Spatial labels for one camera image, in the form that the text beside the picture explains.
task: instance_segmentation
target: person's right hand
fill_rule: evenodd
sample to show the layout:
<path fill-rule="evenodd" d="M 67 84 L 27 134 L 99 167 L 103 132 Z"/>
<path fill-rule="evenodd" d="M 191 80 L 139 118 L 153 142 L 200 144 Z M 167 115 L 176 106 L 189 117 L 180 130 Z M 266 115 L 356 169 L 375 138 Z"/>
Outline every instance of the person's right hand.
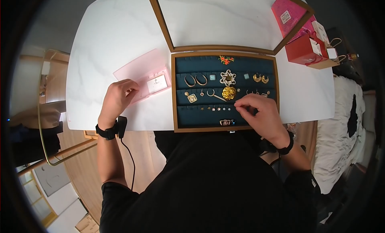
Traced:
<path fill-rule="evenodd" d="M 282 125 L 274 100 L 258 94 L 248 94 L 237 100 L 234 106 L 257 134 L 267 139 L 277 149 L 289 146 L 290 137 Z M 253 115 L 254 109 L 258 110 L 256 115 Z"/>
<path fill-rule="evenodd" d="M 101 130 L 113 127 L 116 118 L 131 103 L 138 90 L 139 85 L 131 79 L 114 82 L 108 87 L 98 118 L 98 126 Z"/>

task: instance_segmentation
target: white bedding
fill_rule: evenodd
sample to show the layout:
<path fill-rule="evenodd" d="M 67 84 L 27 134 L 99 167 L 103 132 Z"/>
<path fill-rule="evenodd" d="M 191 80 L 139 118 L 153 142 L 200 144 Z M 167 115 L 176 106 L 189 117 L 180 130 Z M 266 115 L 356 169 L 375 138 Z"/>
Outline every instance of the white bedding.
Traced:
<path fill-rule="evenodd" d="M 365 129 L 362 114 L 365 111 L 361 87 L 353 80 L 334 78 L 335 114 L 332 119 L 318 121 L 317 144 L 313 175 L 322 194 L 328 194 L 345 169 L 363 159 Z M 356 95 L 357 131 L 348 134 L 348 120 Z"/>

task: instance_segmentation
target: hoop earring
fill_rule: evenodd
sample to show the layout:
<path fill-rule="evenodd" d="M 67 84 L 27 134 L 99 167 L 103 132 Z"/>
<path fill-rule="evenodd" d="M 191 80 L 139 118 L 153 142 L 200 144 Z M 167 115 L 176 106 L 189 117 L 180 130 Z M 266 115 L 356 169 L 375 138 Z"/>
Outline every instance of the hoop earring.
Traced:
<path fill-rule="evenodd" d="M 257 77 L 257 74 L 254 74 L 253 75 L 253 80 L 256 81 L 256 82 L 260 82 L 261 81 L 261 74 L 259 74 L 259 77 Z"/>
<path fill-rule="evenodd" d="M 206 83 L 205 84 L 201 84 L 199 81 L 198 81 L 198 79 L 196 79 L 196 75 L 195 75 L 195 81 L 200 85 L 200 86 L 205 86 L 206 84 L 207 84 L 207 78 L 205 77 L 205 75 L 202 75 L 204 78 L 205 78 L 205 80 L 206 80 Z"/>
<path fill-rule="evenodd" d="M 264 78 L 264 75 L 262 76 L 262 82 L 266 84 L 269 81 L 269 76 L 267 76 L 267 79 Z"/>
<path fill-rule="evenodd" d="M 194 78 L 193 76 L 190 75 L 190 77 L 192 77 L 192 79 L 194 80 L 194 85 L 190 85 L 190 84 L 187 83 L 187 81 L 186 81 L 186 76 L 184 77 L 184 82 L 187 84 L 187 86 L 193 87 L 193 86 L 195 86 L 196 81 L 195 81 L 195 78 Z"/>

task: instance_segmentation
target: jewelry box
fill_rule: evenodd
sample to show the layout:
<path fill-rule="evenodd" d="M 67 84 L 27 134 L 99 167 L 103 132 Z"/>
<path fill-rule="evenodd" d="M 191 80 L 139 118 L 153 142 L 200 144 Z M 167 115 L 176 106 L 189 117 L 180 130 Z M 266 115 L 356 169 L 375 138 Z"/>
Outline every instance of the jewelry box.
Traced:
<path fill-rule="evenodd" d="M 274 99 L 279 111 L 274 56 L 314 11 L 291 0 L 303 8 L 303 16 L 295 24 L 290 12 L 282 14 L 283 22 L 292 25 L 282 39 L 271 10 L 274 1 L 150 0 L 172 53 L 175 132 L 251 129 L 234 107 L 249 93 Z"/>

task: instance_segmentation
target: paper bag handle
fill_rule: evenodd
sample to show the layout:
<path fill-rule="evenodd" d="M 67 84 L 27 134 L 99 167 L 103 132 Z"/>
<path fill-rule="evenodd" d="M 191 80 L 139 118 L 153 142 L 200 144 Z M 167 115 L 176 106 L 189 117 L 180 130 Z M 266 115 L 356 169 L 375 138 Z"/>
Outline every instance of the paper bag handle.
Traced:
<path fill-rule="evenodd" d="M 333 62 L 337 62 L 337 63 L 340 63 L 342 60 L 344 60 L 346 58 L 345 55 L 340 55 L 338 56 L 336 59 L 333 60 Z"/>
<path fill-rule="evenodd" d="M 331 43 L 332 43 L 335 39 L 339 40 L 339 42 L 338 42 L 337 44 L 335 44 L 334 46 L 332 46 Z M 333 38 L 333 40 L 330 41 L 330 43 L 329 43 L 329 45 L 327 46 L 327 48 L 334 48 L 335 46 L 337 46 L 337 45 L 340 44 L 341 42 L 342 42 L 342 39 L 341 39 L 341 38 L 338 38 L 338 37 Z"/>

